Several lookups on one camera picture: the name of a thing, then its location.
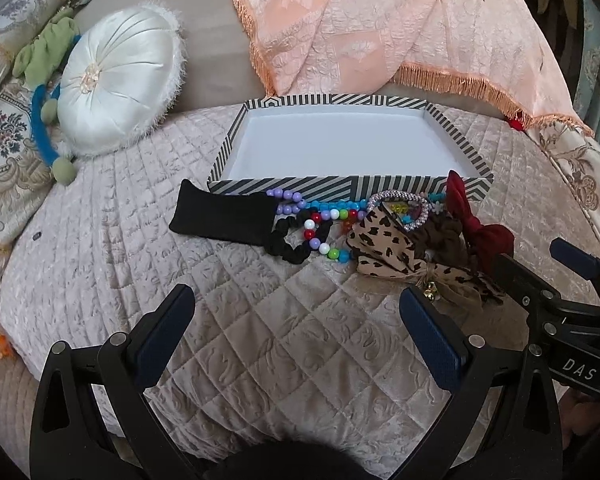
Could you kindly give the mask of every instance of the satin pillow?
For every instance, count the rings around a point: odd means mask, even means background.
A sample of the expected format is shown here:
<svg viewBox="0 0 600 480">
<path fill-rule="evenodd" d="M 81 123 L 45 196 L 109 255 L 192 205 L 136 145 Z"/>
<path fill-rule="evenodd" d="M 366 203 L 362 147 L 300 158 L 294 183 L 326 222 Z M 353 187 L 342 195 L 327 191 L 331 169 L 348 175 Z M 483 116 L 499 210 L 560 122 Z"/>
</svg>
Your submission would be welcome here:
<svg viewBox="0 0 600 480">
<path fill-rule="evenodd" d="M 164 116 L 182 83 L 184 48 L 174 14 L 153 4 L 101 19 L 62 72 L 58 120 L 75 155 L 129 146 Z"/>
</svg>

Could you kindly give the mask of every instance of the black velvet pouch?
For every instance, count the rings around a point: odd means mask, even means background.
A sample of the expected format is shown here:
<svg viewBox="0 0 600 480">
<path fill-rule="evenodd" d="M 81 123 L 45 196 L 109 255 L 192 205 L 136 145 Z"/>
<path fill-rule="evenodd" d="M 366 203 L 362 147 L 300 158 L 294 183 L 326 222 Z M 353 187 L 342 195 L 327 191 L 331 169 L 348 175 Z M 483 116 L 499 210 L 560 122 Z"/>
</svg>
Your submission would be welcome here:
<svg viewBox="0 0 600 480">
<path fill-rule="evenodd" d="M 264 192 L 219 195 L 185 179 L 169 229 L 181 235 L 262 246 L 269 237 L 278 199 Z"/>
</svg>

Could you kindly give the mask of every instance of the red hair bow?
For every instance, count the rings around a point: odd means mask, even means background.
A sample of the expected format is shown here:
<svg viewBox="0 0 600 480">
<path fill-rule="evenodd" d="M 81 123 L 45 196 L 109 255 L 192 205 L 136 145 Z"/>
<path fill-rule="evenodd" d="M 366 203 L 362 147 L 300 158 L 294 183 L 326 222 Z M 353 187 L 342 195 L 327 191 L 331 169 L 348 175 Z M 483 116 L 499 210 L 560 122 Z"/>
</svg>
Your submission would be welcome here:
<svg viewBox="0 0 600 480">
<path fill-rule="evenodd" d="M 462 178 L 453 170 L 446 180 L 446 210 L 462 222 L 464 241 L 477 253 L 480 270 L 490 274 L 496 254 L 513 256 L 513 233 L 504 225 L 480 223 L 471 213 Z"/>
</svg>

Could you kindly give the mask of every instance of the quilted bed cover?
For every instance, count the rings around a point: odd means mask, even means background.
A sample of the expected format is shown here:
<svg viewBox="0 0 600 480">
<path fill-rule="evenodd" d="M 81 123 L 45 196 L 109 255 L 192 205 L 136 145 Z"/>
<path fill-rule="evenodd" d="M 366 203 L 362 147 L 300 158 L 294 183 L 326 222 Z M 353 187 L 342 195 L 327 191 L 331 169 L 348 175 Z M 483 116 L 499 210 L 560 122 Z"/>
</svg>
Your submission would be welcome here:
<svg viewBox="0 0 600 480">
<path fill-rule="evenodd" d="M 261 248 L 168 230 L 181 180 L 205 188 L 238 110 L 172 116 L 136 146 L 78 161 L 77 179 L 54 186 L 14 247 L 0 322 L 40 378 L 56 340 L 101 344 L 186 283 L 196 294 L 193 322 L 158 386 L 146 391 L 178 446 L 218 460 L 269 437 L 317 440 L 385 478 L 447 398 L 400 322 L 404 284 L 359 275 L 353 264 L 313 257 L 293 266 Z M 549 257 L 556 236 L 598 256 L 600 245 L 546 157 L 502 121 L 445 113 L 496 175 L 476 206 L 480 219 L 507 225 L 516 258 L 565 297 L 596 301 L 588 283 Z M 436 306 L 495 346 L 519 349 L 526 341 L 525 312 L 510 301 Z M 460 460 L 475 452 L 495 394 Z M 122 434 L 104 391 L 96 396 L 107 427 Z"/>
</svg>

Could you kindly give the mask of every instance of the rhinestone hair tie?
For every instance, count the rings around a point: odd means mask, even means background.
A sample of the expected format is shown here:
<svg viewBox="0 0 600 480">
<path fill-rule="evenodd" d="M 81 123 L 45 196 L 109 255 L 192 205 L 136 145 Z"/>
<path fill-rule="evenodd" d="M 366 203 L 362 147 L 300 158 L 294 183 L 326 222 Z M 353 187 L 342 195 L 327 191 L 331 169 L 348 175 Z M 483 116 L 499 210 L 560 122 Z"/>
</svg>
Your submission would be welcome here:
<svg viewBox="0 0 600 480">
<path fill-rule="evenodd" d="M 410 232 L 418 227 L 422 227 L 424 222 L 427 221 L 427 218 L 429 218 L 428 198 L 415 193 L 409 193 L 407 191 L 400 191 L 397 189 L 387 189 L 386 191 L 381 191 L 380 193 L 372 195 L 366 204 L 366 212 L 369 213 L 385 200 L 399 200 L 402 202 L 417 202 L 422 204 L 422 207 L 420 208 L 420 216 L 418 216 L 418 218 L 416 218 L 413 222 L 402 224 L 402 227 L 406 232 Z"/>
</svg>

